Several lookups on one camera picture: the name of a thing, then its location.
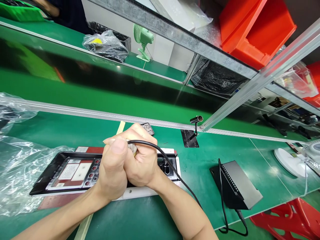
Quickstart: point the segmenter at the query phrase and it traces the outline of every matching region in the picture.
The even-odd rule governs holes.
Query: person
[[[183,239],[217,240],[208,217],[197,202],[158,167],[156,149],[136,144],[137,153],[134,156],[128,149],[126,139],[157,144],[157,140],[138,123],[127,131],[106,139],[97,183],[13,239],[67,239],[85,217],[122,196],[128,179],[135,186],[147,186],[159,194]]]
[[[83,34],[92,34],[81,0],[33,0],[55,23]]]

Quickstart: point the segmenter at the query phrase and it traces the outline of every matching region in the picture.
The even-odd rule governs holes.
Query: fingernail
[[[126,148],[127,141],[124,138],[116,138],[111,145],[111,150],[114,153],[122,153]]]
[[[103,143],[104,143],[104,144],[108,144],[108,142],[109,142],[110,139],[111,139],[111,138],[107,138],[107,139],[103,140]]]

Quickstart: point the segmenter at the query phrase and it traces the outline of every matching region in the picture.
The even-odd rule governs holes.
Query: label
[[[61,173],[59,180],[68,180],[71,179],[76,172],[79,164],[67,164],[63,172]]]
[[[70,159],[69,162],[68,162],[68,164],[69,164],[69,163],[80,163],[80,162],[81,162],[81,160]]]
[[[76,152],[87,152],[89,147],[78,147]]]
[[[83,181],[91,167],[91,163],[80,163],[71,181]]]
[[[171,153],[174,154],[173,148],[161,148],[162,151],[164,151],[165,154]]]

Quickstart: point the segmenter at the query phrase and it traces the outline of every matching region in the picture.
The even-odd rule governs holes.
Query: red stool
[[[259,213],[250,220],[278,240],[298,240],[291,235],[291,232],[310,240],[320,239],[320,213],[301,198],[275,207],[271,212],[278,214],[279,217]],[[284,230],[285,234],[278,234],[274,228]]]

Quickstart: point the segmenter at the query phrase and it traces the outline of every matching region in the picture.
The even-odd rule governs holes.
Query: green fan
[[[141,55],[138,55],[137,58],[140,58],[143,61],[149,62],[150,58],[146,54],[146,46],[148,43],[153,43],[153,34],[149,32],[146,28],[143,28],[137,24],[133,24],[133,35],[134,40],[136,40],[137,43],[141,43],[142,49],[138,48],[139,52],[141,52]]]

